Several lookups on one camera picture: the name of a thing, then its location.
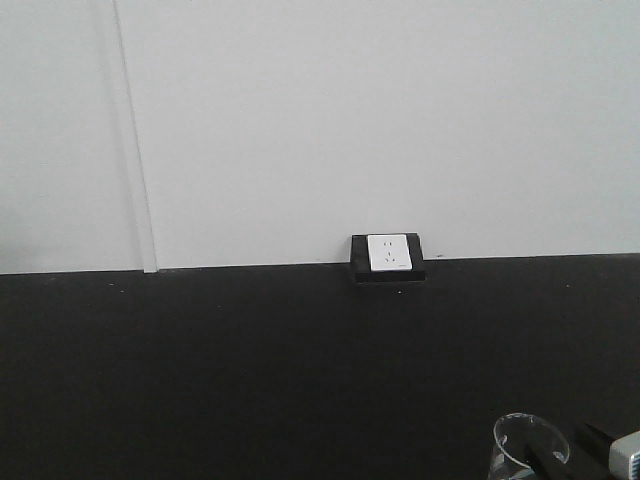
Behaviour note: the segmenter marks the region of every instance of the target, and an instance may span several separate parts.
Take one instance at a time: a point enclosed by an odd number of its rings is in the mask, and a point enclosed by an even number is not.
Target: white wall
[[[142,267],[112,17],[0,0],[0,273]]]
[[[636,1],[118,5],[162,268],[640,251]],[[112,7],[0,0],[0,273],[155,264]]]
[[[120,0],[161,267],[640,251],[640,3]]]

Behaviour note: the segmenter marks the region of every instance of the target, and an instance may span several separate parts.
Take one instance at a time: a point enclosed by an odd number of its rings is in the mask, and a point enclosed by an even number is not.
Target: white outlet cover
[[[372,272],[411,270],[406,235],[367,235]]]

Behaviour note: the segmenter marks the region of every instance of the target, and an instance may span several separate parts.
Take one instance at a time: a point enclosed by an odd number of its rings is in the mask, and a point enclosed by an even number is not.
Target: black object
[[[640,418],[640,256],[426,267],[0,276],[0,478],[479,480],[503,413]]]
[[[407,236],[412,268],[411,270],[390,272],[371,271],[367,235],[353,235],[351,237],[351,270],[356,283],[419,282],[425,279],[420,237],[417,233],[404,233],[402,235]]]
[[[591,423],[583,423],[576,427],[576,443],[596,460],[600,465],[609,465],[609,450],[611,444],[616,440],[611,432],[605,431],[602,427]]]

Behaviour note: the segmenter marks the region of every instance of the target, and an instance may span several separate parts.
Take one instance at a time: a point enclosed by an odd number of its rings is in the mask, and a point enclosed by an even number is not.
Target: white device
[[[367,235],[372,272],[411,270],[406,235]]]
[[[619,480],[640,480],[640,432],[611,444],[609,471]]]

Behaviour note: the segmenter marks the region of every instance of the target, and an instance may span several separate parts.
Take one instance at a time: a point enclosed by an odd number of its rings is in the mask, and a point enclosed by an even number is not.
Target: black countertop
[[[503,413],[640,427],[639,255],[427,275],[0,277],[0,477],[484,480]]]

